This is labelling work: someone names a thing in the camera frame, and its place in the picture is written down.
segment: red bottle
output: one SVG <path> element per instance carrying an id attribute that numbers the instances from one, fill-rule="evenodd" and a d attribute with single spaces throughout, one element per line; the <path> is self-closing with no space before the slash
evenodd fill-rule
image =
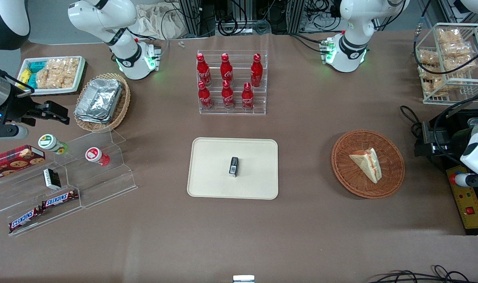
<path id="1" fill-rule="evenodd" d="M 251 84 L 244 84 L 244 91 L 242 91 L 242 108 L 244 110 L 253 110 L 253 91 L 251 90 Z"/>
<path id="2" fill-rule="evenodd" d="M 213 105 L 210 93 L 203 81 L 199 82 L 199 100 L 201 101 L 201 106 L 204 110 L 212 109 Z"/>
<path id="3" fill-rule="evenodd" d="M 251 65 L 251 84 L 255 88 L 260 86 L 262 75 L 264 74 L 264 67 L 260 62 L 261 59 L 262 56 L 260 56 L 260 53 L 256 53 L 253 56 L 253 65 Z"/>
<path id="4" fill-rule="evenodd" d="M 223 96 L 223 104 L 225 104 L 225 109 L 234 109 L 234 91 L 230 88 L 229 81 L 223 81 L 223 89 L 221 90 L 221 96 Z"/>
<path id="5" fill-rule="evenodd" d="M 197 72 L 199 72 L 199 78 L 201 81 L 203 81 L 206 86 L 210 86 L 209 65 L 207 65 L 204 60 L 204 55 L 202 53 L 197 54 Z"/>
<path id="6" fill-rule="evenodd" d="M 229 81 L 230 86 L 234 85 L 234 72 L 232 68 L 232 64 L 228 62 L 228 54 L 223 53 L 221 54 L 221 78 L 223 81 Z"/>

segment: wicker basket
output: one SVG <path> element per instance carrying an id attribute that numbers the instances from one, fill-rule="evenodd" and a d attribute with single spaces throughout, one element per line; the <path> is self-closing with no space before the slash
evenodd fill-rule
<path id="1" fill-rule="evenodd" d="M 379 158 L 382 179 L 374 184 L 349 157 L 354 151 L 373 147 Z M 403 183 L 405 165 L 401 153 L 385 136 L 368 130 L 345 133 L 332 150 L 332 167 L 343 186 L 365 198 L 383 198 L 394 194 Z"/>
<path id="2" fill-rule="evenodd" d="M 92 123 L 92 122 L 84 122 L 82 120 L 79 120 L 75 116 L 76 123 L 81 127 L 81 129 L 85 129 L 88 131 L 98 131 L 106 127 L 110 127 L 111 129 L 114 129 L 118 127 L 118 125 L 120 125 L 122 120 L 125 118 L 125 114 L 127 114 L 127 108 L 129 107 L 129 103 L 131 102 L 131 90 L 129 89 L 129 86 L 127 85 L 127 82 L 125 81 L 125 79 L 117 74 L 110 74 L 110 73 L 102 74 L 102 75 L 98 75 L 97 77 L 93 79 L 117 79 L 119 82 L 122 83 L 122 93 L 120 94 L 121 95 L 120 100 L 118 101 L 115 112 L 113 113 L 113 119 L 108 124 L 99 124 L 99 123 Z M 83 97 L 83 93 L 85 92 L 90 82 L 92 82 L 92 79 L 85 86 L 83 86 L 80 96 L 78 97 L 78 101 L 76 102 L 76 105 L 80 103 L 80 100 Z"/>

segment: acrylic bottle rack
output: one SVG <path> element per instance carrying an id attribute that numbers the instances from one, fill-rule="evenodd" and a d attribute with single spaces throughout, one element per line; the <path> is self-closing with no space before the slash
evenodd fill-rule
<path id="1" fill-rule="evenodd" d="M 269 56 L 266 50 L 199 50 L 197 53 L 202 53 L 206 62 L 209 65 L 211 75 L 211 85 L 208 86 L 212 103 L 214 107 L 211 110 L 202 108 L 199 102 L 199 111 L 203 115 L 213 114 L 232 114 L 232 115 L 265 115 L 267 111 L 267 75 L 269 66 Z M 235 108 L 232 110 L 225 109 L 223 105 L 223 97 L 221 90 L 223 88 L 223 81 L 221 79 L 221 54 L 227 53 L 229 61 L 232 64 L 234 72 L 234 91 Z M 258 88 L 252 88 L 254 94 L 254 108 L 253 110 L 244 110 L 242 108 L 242 91 L 244 90 L 244 83 L 251 82 L 251 64 L 253 64 L 253 55 L 259 53 L 262 56 L 262 66 L 264 72 L 262 82 Z M 199 82 L 199 73 L 196 72 L 197 82 Z"/>
<path id="2" fill-rule="evenodd" d="M 47 208 L 44 213 L 26 222 L 10 233 L 19 236 L 70 215 L 81 209 L 91 208 L 113 197 L 137 188 L 132 170 L 125 165 L 119 143 L 125 139 L 116 131 L 104 129 L 92 132 L 67 142 L 68 152 L 57 155 L 46 152 L 47 162 L 38 167 L 29 167 L 19 174 L 0 179 L 0 215 L 7 217 L 7 224 L 41 205 L 42 201 L 57 197 L 76 189 L 78 199 L 72 199 Z M 110 157 L 108 165 L 102 167 L 85 159 L 90 147 L 98 147 Z M 50 168 L 59 174 L 60 190 L 45 186 L 43 170 Z"/>

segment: table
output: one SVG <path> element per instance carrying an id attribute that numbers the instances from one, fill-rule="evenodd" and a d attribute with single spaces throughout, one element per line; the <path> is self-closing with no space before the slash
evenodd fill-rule
<path id="1" fill-rule="evenodd" d="M 326 35 L 314 36 L 325 38 Z M 399 106 L 421 120 L 443 106 L 423 105 L 412 53 L 413 32 L 377 32 L 355 72 L 323 66 L 289 36 L 212 37 L 171 44 L 159 72 L 129 81 L 132 101 L 117 128 L 139 188 L 20 237 L 0 217 L 0 283 L 365 282 L 409 269 L 444 265 L 478 281 L 478 236 L 464 231 L 446 177 L 413 156 L 415 138 Z M 268 114 L 201 116 L 196 50 L 268 50 Z M 105 44 L 27 44 L 22 57 L 82 55 L 86 80 L 118 72 Z M 76 96 L 55 100 L 70 109 Z M 66 141 L 87 132 L 74 121 L 38 120 L 24 141 L 51 132 Z M 403 154 L 406 177 L 393 196 L 361 199 L 337 181 L 330 164 L 336 139 L 370 129 Z M 272 138 L 279 144 L 275 200 L 194 198 L 186 193 L 192 141 L 200 136 Z"/>

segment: red button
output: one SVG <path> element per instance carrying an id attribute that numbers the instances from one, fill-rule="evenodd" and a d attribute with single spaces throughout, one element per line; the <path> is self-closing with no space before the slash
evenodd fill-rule
<path id="1" fill-rule="evenodd" d="M 466 208 L 466 214 L 475 214 L 475 210 L 472 207 Z"/>

